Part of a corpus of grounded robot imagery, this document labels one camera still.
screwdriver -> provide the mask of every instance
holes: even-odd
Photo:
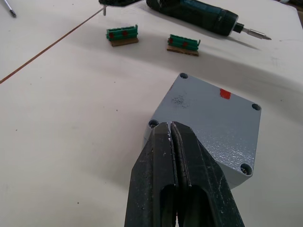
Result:
[[[140,0],[99,0],[106,5],[123,7]],[[245,32],[259,39],[271,40],[267,35],[253,29],[247,29],[238,23],[239,16],[220,7],[211,6],[197,0],[146,0],[152,9],[165,15],[184,20],[213,33],[229,36],[232,31]]]

wooden base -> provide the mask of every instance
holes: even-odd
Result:
[[[191,51],[191,50],[182,49],[182,48],[170,46],[170,45],[167,46],[167,50],[172,51],[172,52],[177,52],[177,53],[184,53],[184,54],[188,54],[188,55],[192,55],[192,56],[199,56],[198,51]]]
[[[123,46],[123,45],[128,45],[128,44],[134,44],[137,42],[139,42],[138,38],[119,39],[119,40],[110,41],[112,46]]]

white work surface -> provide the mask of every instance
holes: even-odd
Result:
[[[122,227],[146,124],[180,72],[262,107],[254,175],[232,190],[245,226],[302,225],[303,31],[296,11],[269,0],[206,2],[273,40],[220,37],[145,2],[108,7],[106,17],[95,16],[0,85],[0,226]],[[83,7],[86,18],[98,10]],[[21,17],[24,10],[15,11]],[[72,29],[68,23],[81,22],[76,17],[61,17],[53,41]],[[135,24],[139,43],[108,43],[106,29]],[[23,52],[37,54],[52,42],[18,50],[2,34],[1,78],[14,70],[9,61],[21,65]],[[167,52],[170,34],[201,39],[200,56]]]

dark green power tool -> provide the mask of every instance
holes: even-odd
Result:
[[[124,7],[140,0],[99,0],[106,14],[106,6]],[[229,36],[232,31],[246,32],[259,39],[271,40],[264,33],[247,29],[237,23],[239,16],[228,10],[211,6],[196,0],[146,0],[152,9],[202,27],[219,35]]]

brown line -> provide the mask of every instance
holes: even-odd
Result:
[[[90,19],[92,19],[95,15],[97,15],[99,12],[101,12],[103,9],[100,9],[97,13],[95,13],[94,15],[92,15],[91,17],[89,17],[88,19],[86,19],[85,21],[83,21],[81,24],[79,24],[78,26],[76,26],[74,29],[72,29],[71,31],[69,31],[68,33],[66,33],[64,36],[62,36],[60,39],[58,39],[56,42],[54,42],[53,44],[49,45],[48,47],[46,47],[44,50],[42,50],[39,54],[37,54],[36,56],[34,56],[33,58],[31,58],[30,60],[28,60],[27,62],[25,62],[23,65],[21,65],[18,69],[16,69],[15,71],[13,71],[12,73],[10,73],[8,76],[6,76],[5,78],[3,78],[2,80],[0,80],[0,84],[2,84],[5,80],[7,80],[8,78],[10,78],[11,76],[13,76],[15,73],[19,72],[21,69],[23,69],[25,66],[27,66],[29,63],[31,63],[33,60],[35,60],[37,57],[39,57],[41,54],[43,54],[44,52],[46,52],[47,50],[49,50],[50,48],[52,48],[53,46],[55,46],[58,42],[60,42],[62,39],[64,39],[66,36],[68,36],[70,33],[72,33],[73,31],[75,31],[77,28],[79,28],[80,26],[82,26],[84,23],[88,22]]]

